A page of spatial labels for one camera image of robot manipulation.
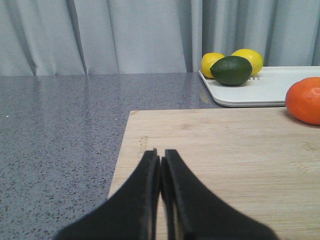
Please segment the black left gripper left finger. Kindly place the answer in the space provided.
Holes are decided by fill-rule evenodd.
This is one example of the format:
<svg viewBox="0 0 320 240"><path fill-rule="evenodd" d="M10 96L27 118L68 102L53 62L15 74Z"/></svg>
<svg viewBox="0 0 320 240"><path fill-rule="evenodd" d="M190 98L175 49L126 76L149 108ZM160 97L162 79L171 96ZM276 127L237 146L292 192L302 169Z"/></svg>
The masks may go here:
<svg viewBox="0 0 320 240"><path fill-rule="evenodd" d="M156 149L147 150L117 192L55 239L154 240L159 192L160 158Z"/></svg>

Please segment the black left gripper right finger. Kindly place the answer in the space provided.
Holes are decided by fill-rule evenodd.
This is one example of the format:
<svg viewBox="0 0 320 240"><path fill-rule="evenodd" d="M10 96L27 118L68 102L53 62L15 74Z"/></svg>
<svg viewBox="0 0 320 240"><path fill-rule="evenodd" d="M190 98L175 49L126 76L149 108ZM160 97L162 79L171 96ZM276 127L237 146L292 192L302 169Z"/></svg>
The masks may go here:
<svg viewBox="0 0 320 240"><path fill-rule="evenodd" d="M271 228L212 193L175 149L167 149L161 159L161 196L169 240L278 239Z"/></svg>

